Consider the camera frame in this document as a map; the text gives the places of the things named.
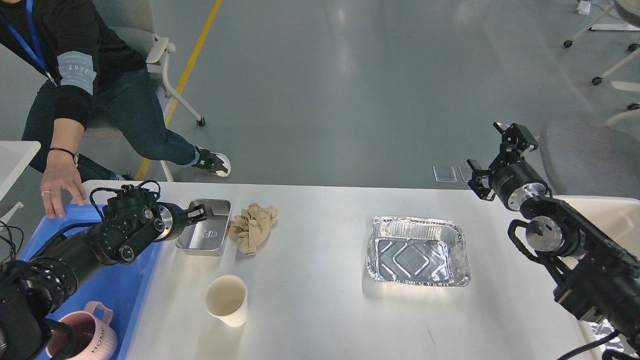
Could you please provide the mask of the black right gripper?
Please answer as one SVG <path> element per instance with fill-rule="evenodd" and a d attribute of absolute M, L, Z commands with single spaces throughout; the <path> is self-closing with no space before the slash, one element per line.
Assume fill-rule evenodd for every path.
<path fill-rule="evenodd" d="M 494 121 L 493 127 L 502 137 L 493 165 L 504 167 L 496 172 L 485 170 L 478 161 L 468 158 L 471 177 L 467 185 L 479 199 L 492 202 L 496 193 L 508 210 L 518 212 L 526 200 L 544 196 L 549 190 L 539 173 L 522 160 L 523 153 L 537 150 L 540 144 L 524 125 L 512 123 L 507 127 Z M 490 185 L 485 186 L 483 180 L 490 180 Z"/>

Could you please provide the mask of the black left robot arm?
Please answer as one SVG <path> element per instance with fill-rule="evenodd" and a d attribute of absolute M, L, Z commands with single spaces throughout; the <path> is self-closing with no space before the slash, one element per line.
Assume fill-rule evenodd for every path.
<path fill-rule="evenodd" d="M 210 206 L 182 209 L 160 202 L 160 191 L 144 183 L 112 189 L 114 197 L 98 209 L 101 220 L 68 237 L 53 235 L 28 261 L 1 265 L 1 358 L 34 360 L 62 334 L 55 360 L 66 359 L 77 335 L 70 326 L 48 319 L 98 271 L 132 264 L 151 244 L 179 237 L 186 227 L 214 217 Z"/>

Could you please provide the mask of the person's hand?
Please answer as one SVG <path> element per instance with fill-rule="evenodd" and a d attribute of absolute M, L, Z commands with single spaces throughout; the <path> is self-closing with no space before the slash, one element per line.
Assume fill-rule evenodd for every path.
<path fill-rule="evenodd" d="M 70 153 L 50 150 L 40 184 L 42 203 L 48 218 L 64 218 L 62 194 L 67 191 L 77 205 L 84 205 L 86 191 L 77 166 Z"/>

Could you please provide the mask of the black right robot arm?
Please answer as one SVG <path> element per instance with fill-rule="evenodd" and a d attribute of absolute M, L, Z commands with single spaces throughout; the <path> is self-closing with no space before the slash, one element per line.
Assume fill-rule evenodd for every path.
<path fill-rule="evenodd" d="M 499 198 L 519 212 L 508 227 L 510 241 L 530 261 L 543 265 L 556 283 L 554 300 L 579 321 L 608 321 L 613 331 L 561 356 L 573 358 L 617 337 L 640 350 L 639 260 L 566 201 L 553 197 L 523 154 L 538 148 L 524 125 L 493 127 L 502 139 L 487 169 L 468 159 L 468 186 L 485 201 Z"/>

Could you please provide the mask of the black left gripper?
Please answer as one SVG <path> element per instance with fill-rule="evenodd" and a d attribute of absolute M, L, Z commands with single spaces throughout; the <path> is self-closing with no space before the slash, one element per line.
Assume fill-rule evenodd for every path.
<path fill-rule="evenodd" d="M 158 202 L 153 214 L 152 225 L 158 232 L 153 240 L 154 243 L 174 240 L 182 235 L 187 226 L 201 223 L 215 216 L 212 207 L 205 203 L 183 209 L 175 203 Z"/>

